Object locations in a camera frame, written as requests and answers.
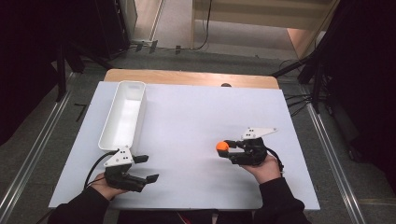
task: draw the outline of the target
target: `white plastic tray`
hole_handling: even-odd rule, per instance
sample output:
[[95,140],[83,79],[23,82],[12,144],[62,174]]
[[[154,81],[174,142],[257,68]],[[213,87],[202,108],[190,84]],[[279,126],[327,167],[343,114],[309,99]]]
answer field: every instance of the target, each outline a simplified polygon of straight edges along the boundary
[[108,151],[129,149],[132,155],[136,154],[146,111],[145,91],[143,82],[119,83],[99,139],[99,148]]

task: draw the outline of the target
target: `floor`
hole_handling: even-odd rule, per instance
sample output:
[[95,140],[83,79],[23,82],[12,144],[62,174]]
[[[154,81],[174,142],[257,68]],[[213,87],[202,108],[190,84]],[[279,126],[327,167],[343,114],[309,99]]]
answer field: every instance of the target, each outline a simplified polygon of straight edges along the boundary
[[[179,10],[180,13],[176,14],[172,13],[171,9],[177,6],[185,7],[188,4],[185,2],[190,1],[180,3],[177,0],[165,0],[156,28],[146,33],[149,35],[136,38],[147,42],[158,40],[154,53],[149,52],[149,48],[143,48],[138,52],[131,49],[110,63],[126,69],[268,75],[296,60],[285,29],[262,27],[262,30],[258,30],[255,29],[256,27],[245,26],[237,28],[230,24],[214,22],[209,26],[209,31],[214,32],[210,32],[208,46],[200,51],[185,50],[175,54],[172,49],[176,45],[187,47],[190,40],[187,35],[190,33],[188,27],[186,28],[187,24],[177,24],[175,21],[184,21],[189,17],[189,13],[188,10]],[[202,26],[202,22],[197,21],[196,27],[199,27],[199,24]],[[5,205],[1,205],[1,223],[37,222],[49,211],[48,204],[52,192],[85,115],[84,105],[89,105],[97,83],[103,80],[106,74],[106,70],[96,63],[88,60],[84,62],[86,64],[84,74],[72,74],[69,78],[69,95],[64,107],[54,103],[57,91],[55,88],[43,99],[14,136],[0,146],[2,174],[0,193],[4,196],[8,194],[8,187],[13,181],[15,183],[21,168],[30,162],[26,161],[26,158],[33,158],[32,154],[37,154],[39,158],[25,171],[28,177],[19,185],[22,191],[16,192],[18,200],[11,205],[13,209],[4,213]],[[278,79],[280,88],[285,94],[297,95],[301,94],[304,88],[311,88],[310,85],[301,86],[297,83],[298,74],[298,70],[295,70]],[[339,183],[334,178],[323,141],[318,137],[309,106],[292,118],[321,206],[320,211],[306,211],[305,214],[313,223],[394,223],[395,194],[391,191],[384,175],[369,163],[356,163],[349,159],[347,144],[336,122],[326,113],[323,106],[320,105],[320,119],[331,140],[337,160],[340,161],[345,172],[346,182],[358,200],[363,219],[358,222],[353,221],[354,218],[351,218],[347,211],[346,202],[339,189]],[[38,146],[35,140],[43,135],[40,135],[40,132],[46,125],[47,119],[53,114],[54,108],[59,108],[62,114],[55,118],[55,123],[47,134],[48,138],[43,141],[44,144]],[[296,109],[298,105],[291,107],[290,113]],[[117,211],[109,211],[105,223],[115,223],[117,213]]]

